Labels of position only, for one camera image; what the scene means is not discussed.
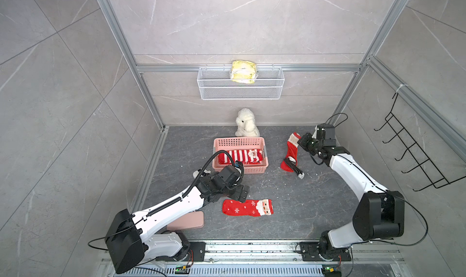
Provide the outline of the red plain sock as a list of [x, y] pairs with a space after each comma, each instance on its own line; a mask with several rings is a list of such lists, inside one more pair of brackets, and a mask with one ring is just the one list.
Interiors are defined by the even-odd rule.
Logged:
[[298, 141], [301, 136], [298, 133], [292, 133], [287, 141], [287, 153], [285, 159], [282, 161], [280, 168], [284, 171], [293, 173], [293, 169], [286, 163], [286, 159], [290, 160], [295, 166], [297, 166], [297, 152], [298, 152]]

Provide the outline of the red snowflake sock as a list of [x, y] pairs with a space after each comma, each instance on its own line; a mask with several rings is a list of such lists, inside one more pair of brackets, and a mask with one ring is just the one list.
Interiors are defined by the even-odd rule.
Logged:
[[222, 205], [222, 212], [228, 216], [270, 216], [274, 214], [272, 201], [263, 200], [246, 200], [245, 202], [225, 200]]

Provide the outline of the red white santa sock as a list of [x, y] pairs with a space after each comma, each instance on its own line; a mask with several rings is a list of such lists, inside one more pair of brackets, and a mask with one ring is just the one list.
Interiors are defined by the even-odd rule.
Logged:
[[258, 149], [231, 150], [228, 154], [234, 161], [243, 165], [259, 165], [263, 162], [263, 152]]

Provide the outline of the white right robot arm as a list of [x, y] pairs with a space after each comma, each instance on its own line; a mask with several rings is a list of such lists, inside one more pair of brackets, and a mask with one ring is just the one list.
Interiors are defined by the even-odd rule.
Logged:
[[378, 183], [346, 148], [337, 145], [335, 129], [334, 125], [320, 124], [313, 133], [306, 133], [297, 141], [312, 157], [317, 156], [335, 171], [359, 201], [348, 224], [321, 234], [319, 256], [326, 261], [354, 244], [373, 241], [393, 244], [393, 238], [404, 234], [405, 206], [408, 205], [401, 193]]

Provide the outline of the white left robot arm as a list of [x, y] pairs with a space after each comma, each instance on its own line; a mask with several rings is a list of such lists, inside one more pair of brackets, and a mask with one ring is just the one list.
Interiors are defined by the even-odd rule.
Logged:
[[163, 234], [161, 229], [220, 198], [246, 201], [250, 188], [241, 183], [245, 174], [243, 163], [225, 150], [214, 153], [208, 162], [220, 154], [230, 160], [221, 171], [207, 173], [204, 165], [193, 182], [175, 196], [145, 210], [131, 213], [124, 209], [115, 215], [102, 241], [117, 274], [159, 257], [183, 259], [189, 253], [189, 241], [180, 232]]

